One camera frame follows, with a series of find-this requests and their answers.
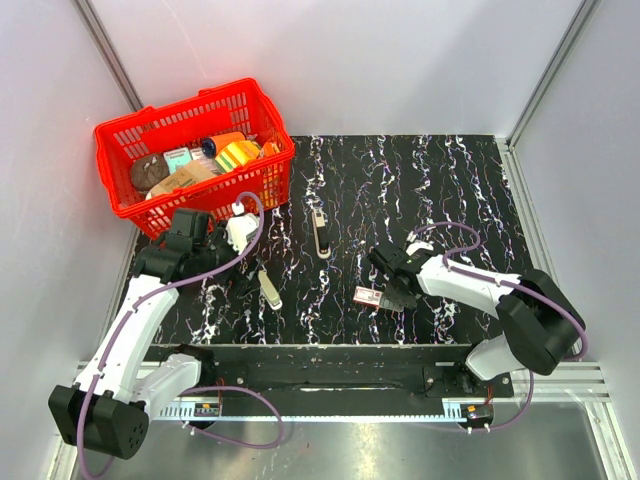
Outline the red white staple box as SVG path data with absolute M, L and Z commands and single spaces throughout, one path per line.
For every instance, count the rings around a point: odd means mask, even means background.
M 356 287 L 353 301 L 359 304 L 395 312 L 402 312 L 404 309 L 402 305 L 399 305 L 387 298 L 383 292 L 361 286 Z

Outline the beige stapler top cover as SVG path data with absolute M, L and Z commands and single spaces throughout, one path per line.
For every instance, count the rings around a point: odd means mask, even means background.
M 269 307 L 274 311 L 281 309 L 283 303 L 280 294 L 264 269 L 258 271 L 258 282 L 261 294 Z

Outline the stapler base with black magazine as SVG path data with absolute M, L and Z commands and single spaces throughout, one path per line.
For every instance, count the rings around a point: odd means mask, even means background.
M 325 214 L 321 208 L 314 208 L 311 218 L 314 228 L 316 253 L 320 259 L 328 259 L 331 255 L 331 245 Z

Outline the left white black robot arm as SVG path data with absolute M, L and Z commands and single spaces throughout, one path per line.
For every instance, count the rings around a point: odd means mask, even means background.
M 137 378 L 156 330 L 181 288 L 208 277 L 224 279 L 262 233 L 263 214 L 235 204 L 227 221 L 177 209 L 170 228 L 139 254 L 121 308 L 93 358 L 70 386 L 57 385 L 48 407 L 63 441 L 119 459 L 133 457 L 149 423 L 183 391 L 211 392 L 209 354 L 181 347 L 150 379 Z

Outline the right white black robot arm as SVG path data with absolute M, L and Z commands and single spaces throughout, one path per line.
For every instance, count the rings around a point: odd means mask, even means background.
M 421 297 L 442 297 L 496 318 L 502 333 L 472 348 L 454 375 L 456 387 L 476 396 L 491 380 L 526 369 L 548 376 L 571 358 L 575 343 L 587 346 L 586 325 L 544 271 L 501 274 L 464 266 L 424 242 L 406 248 L 381 244 L 368 260 L 387 278 L 385 294 L 399 308 Z

